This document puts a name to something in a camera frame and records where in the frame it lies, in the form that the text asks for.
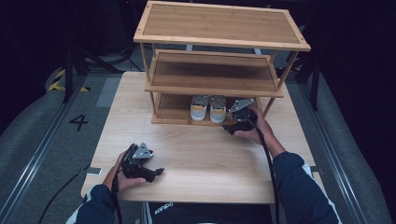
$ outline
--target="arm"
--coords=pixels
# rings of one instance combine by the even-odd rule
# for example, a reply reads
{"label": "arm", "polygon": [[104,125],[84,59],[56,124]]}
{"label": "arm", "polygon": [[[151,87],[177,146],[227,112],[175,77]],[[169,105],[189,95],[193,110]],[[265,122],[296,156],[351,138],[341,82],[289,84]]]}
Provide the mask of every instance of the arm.
{"label": "arm", "polygon": [[[287,152],[276,139],[262,112],[255,108],[252,110],[258,115],[257,126],[273,157],[276,190],[288,223],[338,223],[339,218],[332,202],[309,175],[310,171],[307,173],[304,170],[304,160],[297,154]],[[262,144],[255,130],[237,131],[234,135]]]}
{"label": "arm", "polygon": [[[82,205],[67,220],[69,223],[109,223],[115,221],[115,202],[111,194],[113,177],[117,171],[123,153],[119,155],[116,164],[108,172],[102,185],[90,189],[84,197]],[[144,178],[128,179],[123,172],[119,173],[119,192],[143,184]]]}

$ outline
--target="person's right hand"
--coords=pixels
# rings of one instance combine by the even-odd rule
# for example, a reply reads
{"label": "person's right hand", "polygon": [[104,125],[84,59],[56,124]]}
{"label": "person's right hand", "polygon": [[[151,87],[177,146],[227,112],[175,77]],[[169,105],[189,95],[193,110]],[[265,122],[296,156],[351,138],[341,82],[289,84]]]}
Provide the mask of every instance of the person's right hand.
{"label": "person's right hand", "polygon": [[[267,134],[274,134],[270,125],[268,124],[267,120],[264,119],[262,112],[259,109],[253,108],[253,107],[251,107],[250,109],[253,110],[253,112],[256,113],[256,115],[257,115],[256,125],[262,131],[262,134],[264,136]],[[262,144],[259,134],[257,133],[257,131],[255,129],[253,129],[251,131],[247,131],[247,132],[236,131],[233,135],[253,140],[255,143],[257,143],[259,145]]]}

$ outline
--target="wooden shelf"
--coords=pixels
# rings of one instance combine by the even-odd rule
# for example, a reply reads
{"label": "wooden shelf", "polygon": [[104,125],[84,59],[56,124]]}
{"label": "wooden shelf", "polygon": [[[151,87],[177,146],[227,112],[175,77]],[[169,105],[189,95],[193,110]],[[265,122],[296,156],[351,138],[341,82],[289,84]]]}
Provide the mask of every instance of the wooden shelf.
{"label": "wooden shelf", "polygon": [[156,50],[145,91],[282,98],[267,55]]}
{"label": "wooden shelf", "polygon": [[148,1],[137,43],[309,51],[286,9]]}
{"label": "wooden shelf", "polygon": [[[164,94],[158,92],[155,100],[157,114],[153,114],[151,122],[163,124],[189,124],[203,126],[220,126],[223,124],[234,123],[229,113],[227,113],[226,120],[224,120],[223,123],[215,124],[211,122],[209,106],[207,107],[204,120],[192,120],[190,115],[191,99],[192,95]],[[246,98],[227,97],[227,110],[232,107],[236,99]],[[253,104],[252,106],[262,109],[260,98],[256,98],[255,103],[256,104]]]}

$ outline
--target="person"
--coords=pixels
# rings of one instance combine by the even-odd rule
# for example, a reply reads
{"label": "person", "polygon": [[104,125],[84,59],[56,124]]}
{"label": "person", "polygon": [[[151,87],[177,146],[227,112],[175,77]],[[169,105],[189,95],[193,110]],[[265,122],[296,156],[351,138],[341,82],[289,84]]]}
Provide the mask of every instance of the person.
{"label": "person", "polygon": [[[276,190],[288,223],[341,223],[334,204],[313,179],[304,159],[288,152],[277,140],[269,123],[259,109],[251,108],[257,115],[257,127],[273,158]],[[256,130],[236,131],[235,136],[261,145]],[[111,194],[113,176],[122,154],[108,172],[102,185],[94,186],[84,197],[82,205],[67,223],[114,223],[115,202]],[[119,173],[119,191],[145,183],[144,178],[128,179]],[[145,203],[149,220],[165,223],[272,223],[271,211],[264,204],[206,204],[206,203]]]}

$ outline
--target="shoe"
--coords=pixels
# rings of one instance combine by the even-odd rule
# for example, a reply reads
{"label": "shoe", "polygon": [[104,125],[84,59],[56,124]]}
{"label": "shoe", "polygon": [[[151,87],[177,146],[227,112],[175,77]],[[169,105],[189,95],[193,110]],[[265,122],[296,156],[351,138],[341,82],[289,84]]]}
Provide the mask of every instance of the shoe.
{"label": "shoe", "polygon": [[210,120],[213,123],[222,123],[225,120],[225,105],[225,96],[217,95],[210,97]]}
{"label": "shoe", "polygon": [[196,94],[192,96],[191,101],[191,119],[203,120],[206,115],[206,108],[209,103],[209,95]]}

